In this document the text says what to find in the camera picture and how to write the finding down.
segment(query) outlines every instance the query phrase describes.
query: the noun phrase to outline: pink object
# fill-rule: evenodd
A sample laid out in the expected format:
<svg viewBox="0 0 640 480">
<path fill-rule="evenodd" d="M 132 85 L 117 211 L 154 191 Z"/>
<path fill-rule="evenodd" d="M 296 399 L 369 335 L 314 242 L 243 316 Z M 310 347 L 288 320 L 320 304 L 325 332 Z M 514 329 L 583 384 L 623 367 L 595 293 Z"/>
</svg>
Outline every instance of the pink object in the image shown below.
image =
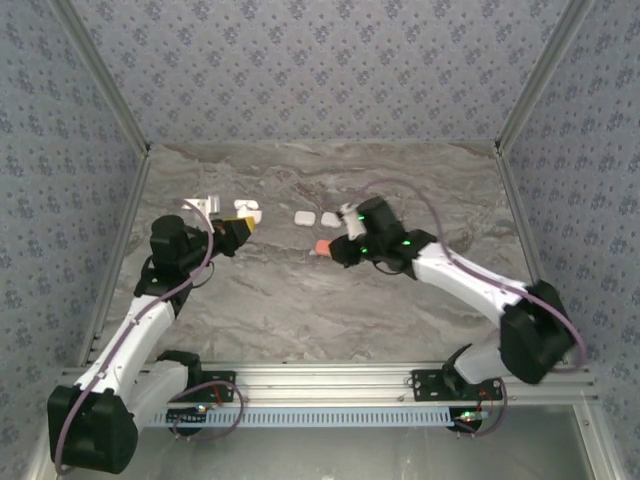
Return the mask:
<svg viewBox="0 0 640 480">
<path fill-rule="evenodd" d="M 331 257 L 331 252 L 329 251 L 330 243 L 329 240 L 318 240 L 316 242 L 316 253 L 321 257 Z"/>
</svg>

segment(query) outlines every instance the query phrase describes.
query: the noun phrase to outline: white plastic bracket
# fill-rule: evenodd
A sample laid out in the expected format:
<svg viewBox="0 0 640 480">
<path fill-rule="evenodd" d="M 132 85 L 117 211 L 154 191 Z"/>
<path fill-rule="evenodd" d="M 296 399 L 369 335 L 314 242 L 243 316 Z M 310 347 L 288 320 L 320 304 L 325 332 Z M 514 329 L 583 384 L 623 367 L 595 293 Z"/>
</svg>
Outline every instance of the white plastic bracket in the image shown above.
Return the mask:
<svg viewBox="0 0 640 480">
<path fill-rule="evenodd" d="M 193 203 L 207 217 L 209 223 L 211 223 L 209 215 L 220 212 L 220 197 L 218 195 L 208 195 L 207 198 L 185 198 L 185 200 Z M 186 205 L 183 205 L 182 209 L 190 210 Z"/>
<path fill-rule="evenodd" d="M 353 241 L 360 235 L 365 235 L 367 233 L 367 229 L 364 227 L 362 220 L 360 220 L 360 215 L 358 214 L 358 210 L 356 210 L 355 205 L 345 203 L 338 210 L 338 216 L 347 227 L 349 240 Z"/>
</svg>

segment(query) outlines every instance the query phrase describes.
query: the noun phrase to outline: gray marble surface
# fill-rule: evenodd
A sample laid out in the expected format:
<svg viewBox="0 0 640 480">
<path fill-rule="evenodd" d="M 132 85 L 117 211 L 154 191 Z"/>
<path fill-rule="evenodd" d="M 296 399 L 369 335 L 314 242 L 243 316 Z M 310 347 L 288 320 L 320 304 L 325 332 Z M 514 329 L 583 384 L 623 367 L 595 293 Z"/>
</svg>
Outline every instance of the gray marble surface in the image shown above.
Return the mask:
<svg viewBox="0 0 640 480">
<path fill-rule="evenodd" d="M 263 220 L 233 259 L 194 291 L 152 356 L 167 348 L 216 360 L 443 360 L 493 329 L 449 294 L 369 265 L 348 270 L 312 249 L 340 234 L 319 225 L 324 211 L 364 200 L 371 180 L 412 182 L 435 203 L 454 250 L 503 275 L 528 279 L 500 177 L 486 145 L 316 143 L 155 146 L 126 249 L 102 344 L 125 315 L 150 254 L 150 226 L 177 212 L 176 197 L 257 200 Z M 421 203 L 403 187 L 382 194 L 409 228 L 435 233 Z M 293 223 L 298 209 L 316 212 L 314 227 Z M 184 218 L 197 225 L 189 212 Z"/>
</svg>

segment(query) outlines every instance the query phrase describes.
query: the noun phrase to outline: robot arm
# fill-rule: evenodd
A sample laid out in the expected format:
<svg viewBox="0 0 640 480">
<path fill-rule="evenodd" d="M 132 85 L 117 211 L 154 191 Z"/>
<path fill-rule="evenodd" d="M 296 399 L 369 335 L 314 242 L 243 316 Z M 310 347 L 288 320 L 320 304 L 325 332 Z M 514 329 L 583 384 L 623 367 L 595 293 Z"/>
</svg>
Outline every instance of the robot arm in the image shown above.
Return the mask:
<svg viewBox="0 0 640 480">
<path fill-rule="evenodd" d="M 566 316 L 556 290 L 548 283 L 539 281 L 528 286 L 452 254 L 454 260 L 499 286 L 479 280 L 454 265 L 435 236 L 422 230 L 405 231 L 380 197 L 357 207 L 344 205 L 338 216 L 348 231 L 329 245 L 331 257 L 338 263 L 344 267 L 363 260 L 385 263 L 393 272 L 451 293 L 499 329 L 498 335 L 463 347 L 445 363 L 444 379 L 453 392 L 505 375 L 539 383 L 574 345 L 574 338 L 558 319 L 505 289 L 526 291 Z"/>
<path fill-rule="evenodd" d="M 254 230 L 251 217 L 213 219 L 211 226 L 211 259 L 220 253 L 233 256 Z M 194 358 L 199 359 L 182 352 L 177 356 L 163 354 L 138 382 L 140 370 L 162 333 L 180 313 L 192 284 L 144 314 L 143 310 L 189 279 L 205 260 L 208 244 L 207 233 L 186 226 L 176 215 L 160 217 L 151 230 L 152 255 L 118 331 L 74 386 L 56 387 L 47 402 L 52 459 L 64 422 L 77 408 L 62 447 L 62 463 L 66 465 L 120 473 L 135 452 L 138 432 L 152 416 L 175 395 L 193 386 L 190 383 L 199 383 L 193 378 L 192 365 Z M 181 356 L 180 361 L 172 361 Z"/>
</svg>

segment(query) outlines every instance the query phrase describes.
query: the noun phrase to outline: wall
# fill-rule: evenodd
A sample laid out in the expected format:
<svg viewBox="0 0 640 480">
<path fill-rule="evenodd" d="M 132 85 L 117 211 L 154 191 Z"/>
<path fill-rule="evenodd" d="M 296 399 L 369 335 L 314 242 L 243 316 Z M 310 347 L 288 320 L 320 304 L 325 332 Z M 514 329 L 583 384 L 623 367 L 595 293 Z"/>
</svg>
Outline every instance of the wall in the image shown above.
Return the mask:
<svg viewBox="0 0 640 480">
<path fill-rule="evenodd" d="M 566 2 L 74 3 L 147 139 L 172 143 L 495 138 Z"/>
<path fill-rule="evenodd" d="M 0 2 L 0 478 L 77 361 L 137 159 L 45 0 Z"/>
<path fill-rule="evenodd" d="M 601 0 L 509 154 L 547 275 L 640 478 L 640 4 Z"/>
</svg>

